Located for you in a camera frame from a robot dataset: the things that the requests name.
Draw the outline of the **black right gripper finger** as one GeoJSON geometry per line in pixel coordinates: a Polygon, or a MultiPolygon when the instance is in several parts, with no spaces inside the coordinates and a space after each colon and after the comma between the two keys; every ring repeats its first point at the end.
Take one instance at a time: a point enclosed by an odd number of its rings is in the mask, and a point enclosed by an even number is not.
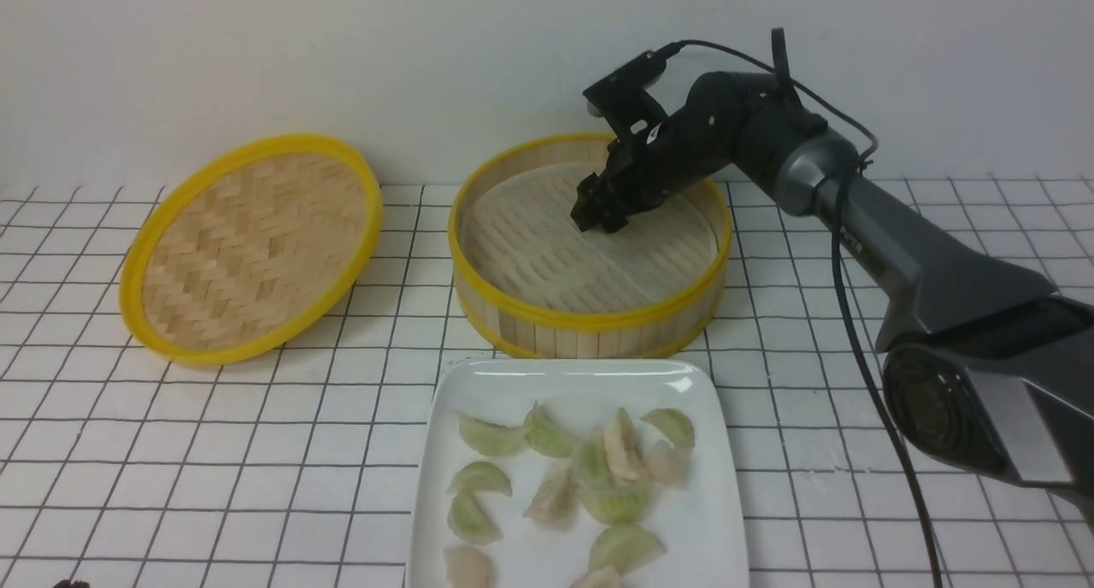
{"type": "Polygon", "coordinates": [[[598,226],[606,234],[614,234],[628,224],[632,206],[618,197],[598,198],[598,226]]]}
{"type": "Polygon", "coordinates": [[[572,206],[570,217],[579,232],[586,232],[601,224],[601,211],[597,201],[598,174],[589,174],[577,186],[577,200],[572,206]]]}

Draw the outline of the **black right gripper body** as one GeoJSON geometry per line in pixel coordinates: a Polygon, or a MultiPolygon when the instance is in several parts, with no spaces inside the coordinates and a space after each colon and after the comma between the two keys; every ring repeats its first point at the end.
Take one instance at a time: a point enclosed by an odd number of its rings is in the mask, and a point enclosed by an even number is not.
{"type": "Polygon", "coordinates": [[[742,109],[676,109],[652,128],[616,138],[605,168],[593,173],[597,201],[618,197],[632,206],[630,217],[649,214],[731,164],[743,128],[742,109]]]}

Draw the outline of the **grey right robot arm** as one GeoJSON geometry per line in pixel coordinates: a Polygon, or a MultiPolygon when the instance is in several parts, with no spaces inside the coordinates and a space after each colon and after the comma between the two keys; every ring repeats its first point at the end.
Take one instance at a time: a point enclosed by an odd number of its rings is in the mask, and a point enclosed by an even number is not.
{"type": "Polygon", "coordinates": [[[615,132],[579,183],[581,231],[619,231],[734,165],[788,215],[813,215],[887,296],[874,347],[885,413],[923,456],[1024,488],[1091,520],[1091,305],[1041,273],[985,256],[863,178],[856,146],[810,112],[789,74],[706,73],[675,113],[654,74],[585,90],[615,132]]]}

